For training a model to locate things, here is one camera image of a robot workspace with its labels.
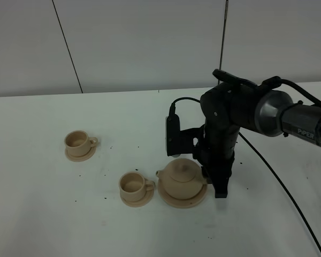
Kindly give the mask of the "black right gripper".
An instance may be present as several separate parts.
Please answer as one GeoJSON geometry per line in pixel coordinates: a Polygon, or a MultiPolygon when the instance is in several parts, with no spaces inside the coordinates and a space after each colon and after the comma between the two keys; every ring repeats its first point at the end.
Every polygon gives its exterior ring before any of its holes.
{"type": "Polygon", "coordinates": [[[213,185],[216,199],[227,198],[239,130],[236,125],[219,129],[213,122],[205,122],[199,129],[193,157],[202,164],[202,176],[213,185]]]}

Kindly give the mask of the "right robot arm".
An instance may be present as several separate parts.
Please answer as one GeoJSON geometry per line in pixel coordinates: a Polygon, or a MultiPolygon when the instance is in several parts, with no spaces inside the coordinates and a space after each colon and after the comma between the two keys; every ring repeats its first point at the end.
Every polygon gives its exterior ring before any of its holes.
{"type": "Polygon", "coordinates": [[[198,160],[215,190],[226,198],[241,128],[267,137],[293,135],[321,147],[321,101],[278,76],[260,85],[222,70],[221,83],[200,98],[205,124],[198,139],[198,160]]]}

